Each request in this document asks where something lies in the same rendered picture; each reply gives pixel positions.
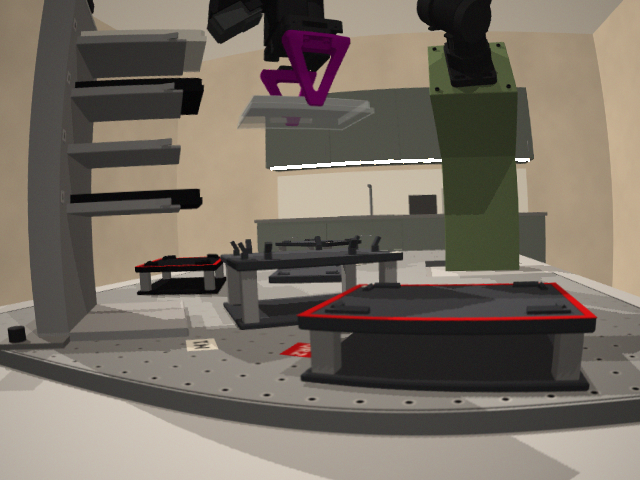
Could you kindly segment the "white well plate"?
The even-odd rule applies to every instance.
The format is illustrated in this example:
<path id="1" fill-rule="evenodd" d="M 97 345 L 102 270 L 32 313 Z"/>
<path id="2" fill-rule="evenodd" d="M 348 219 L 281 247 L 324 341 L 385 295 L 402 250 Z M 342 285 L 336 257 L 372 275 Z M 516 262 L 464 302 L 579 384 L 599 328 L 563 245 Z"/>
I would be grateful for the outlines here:
<path id="1" fill-rule="evenodd" d="M 304 96 L 252 95 L 237 129 L 344 130 L 372 114 L 365 100 L 326 98 L 310 106 Z"/>

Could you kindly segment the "black cylinder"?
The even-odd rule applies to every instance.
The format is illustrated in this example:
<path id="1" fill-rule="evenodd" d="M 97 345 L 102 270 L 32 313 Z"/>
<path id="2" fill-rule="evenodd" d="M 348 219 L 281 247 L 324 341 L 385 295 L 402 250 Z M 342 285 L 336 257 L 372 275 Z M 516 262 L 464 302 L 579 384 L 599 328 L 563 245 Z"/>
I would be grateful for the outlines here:
<path id="1" fill-rule="evenodd" d="M 8 336 L 10 343 L 20 343 L 26 341 L 26 333 L 24 326 L 13 326 L 8 328 Z"/>

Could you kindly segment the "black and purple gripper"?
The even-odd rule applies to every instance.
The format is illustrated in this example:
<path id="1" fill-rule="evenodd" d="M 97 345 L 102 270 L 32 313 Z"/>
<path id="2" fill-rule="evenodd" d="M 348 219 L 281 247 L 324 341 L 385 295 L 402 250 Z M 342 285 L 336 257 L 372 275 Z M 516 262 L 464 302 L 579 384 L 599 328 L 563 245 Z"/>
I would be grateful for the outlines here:
<path id="1" fill-rule="evenodd" d="M 351 43 L 349 37 L 336 33 L 343 33 L 342 21 L 324 18 L 324 0 L 308 0 L 308 16 L 284 15 L 264 49 L 264 61 L 279 62 L 279 57 L 287 57 L 292 66 L 262 70 L 260 78 L 269 94 L 281 95 L 278 83 L 299 83 L 299 96 L 310 106 L 323 106 Z M 317 71 L 329 58 L 315 91 L 312 84 Z"/>

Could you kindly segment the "grey shelf rack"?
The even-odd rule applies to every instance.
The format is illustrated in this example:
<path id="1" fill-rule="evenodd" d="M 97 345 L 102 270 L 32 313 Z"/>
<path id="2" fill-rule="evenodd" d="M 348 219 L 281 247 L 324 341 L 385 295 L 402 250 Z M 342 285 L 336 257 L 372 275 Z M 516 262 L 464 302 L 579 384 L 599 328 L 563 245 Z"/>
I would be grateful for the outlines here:
<path id="1" fill-rule="evenodd" d="M 188 337 L 183 301 L 97 304 L 92 217 L 179 213 L 171 198 L 70 203 L 94 168 L 179 164 L 172 138 L 93 141 L 93 123 L 177 119 L 175 83 L 75 88 L 97 78 L 182 76 L 186 39 L 96 31 L 85 0 L 44 0 L 28 152 L 28 236 L 38 337 L 70 341 Z M 79 144 L 77 144 L 79 143 Z"/>

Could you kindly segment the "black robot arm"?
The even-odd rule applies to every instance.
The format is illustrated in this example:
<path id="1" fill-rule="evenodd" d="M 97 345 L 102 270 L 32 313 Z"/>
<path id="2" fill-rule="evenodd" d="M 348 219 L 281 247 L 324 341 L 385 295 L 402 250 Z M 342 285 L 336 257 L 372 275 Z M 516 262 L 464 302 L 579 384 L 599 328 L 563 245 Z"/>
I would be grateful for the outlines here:
<path id="1" fill-rule="evenodd" d="M 453 87 L 497 83 L 491 48 L 486 39 L 491 22 L 491 1 L 417 1 L 418 17 L 430 26 L 428 30 L 446 32 L 444 37 L 448 39 L 443 48 Z M 308 0 L 210 0 L 207 30 L 217 43 L 222 44 L 258 25 L 262 13 L 266 47 L 284 15 L 308 16 Z"/>

